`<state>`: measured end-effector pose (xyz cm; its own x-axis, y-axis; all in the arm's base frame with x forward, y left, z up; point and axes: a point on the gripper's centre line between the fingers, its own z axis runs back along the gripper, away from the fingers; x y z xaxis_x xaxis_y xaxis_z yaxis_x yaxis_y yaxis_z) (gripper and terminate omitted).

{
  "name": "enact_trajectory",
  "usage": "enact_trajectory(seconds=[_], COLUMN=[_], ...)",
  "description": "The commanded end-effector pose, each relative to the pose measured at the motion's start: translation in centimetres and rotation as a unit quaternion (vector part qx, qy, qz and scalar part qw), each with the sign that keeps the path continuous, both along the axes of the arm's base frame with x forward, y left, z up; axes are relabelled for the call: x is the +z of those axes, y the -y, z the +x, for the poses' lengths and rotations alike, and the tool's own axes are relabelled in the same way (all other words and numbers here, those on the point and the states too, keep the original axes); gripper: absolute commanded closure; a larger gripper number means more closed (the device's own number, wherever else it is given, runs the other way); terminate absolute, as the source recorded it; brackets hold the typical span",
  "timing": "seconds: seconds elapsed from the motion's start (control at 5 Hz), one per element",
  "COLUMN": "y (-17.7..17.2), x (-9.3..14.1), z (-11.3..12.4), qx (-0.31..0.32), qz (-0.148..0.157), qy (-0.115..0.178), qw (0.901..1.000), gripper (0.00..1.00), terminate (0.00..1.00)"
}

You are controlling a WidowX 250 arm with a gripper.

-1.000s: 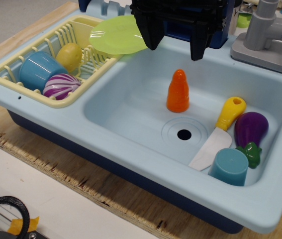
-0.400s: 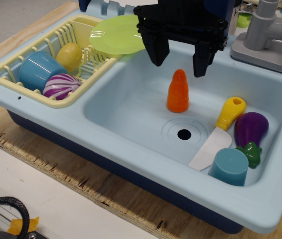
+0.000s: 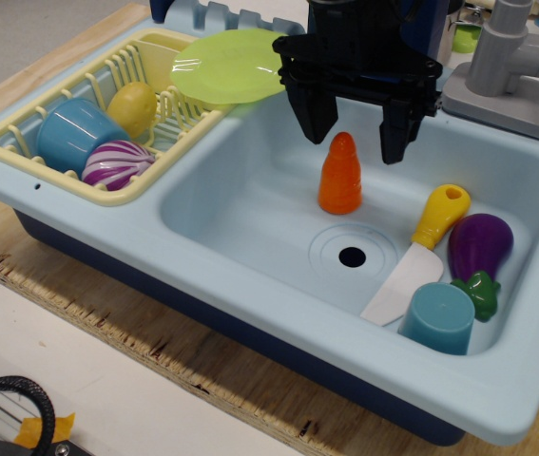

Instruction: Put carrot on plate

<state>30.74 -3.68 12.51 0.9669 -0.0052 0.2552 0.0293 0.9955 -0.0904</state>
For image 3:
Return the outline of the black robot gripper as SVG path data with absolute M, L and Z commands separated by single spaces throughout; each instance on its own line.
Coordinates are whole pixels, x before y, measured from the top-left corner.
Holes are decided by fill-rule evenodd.
M 274 42 L 281 82 L 311 143 L 322 143 L 337 122 L 337 99 L 379 105 L 381 157 L 396 164 L 436 111 L 442 66 L 403 41 L 409 18 L 399 2 L 312 1 L 307 32 Z

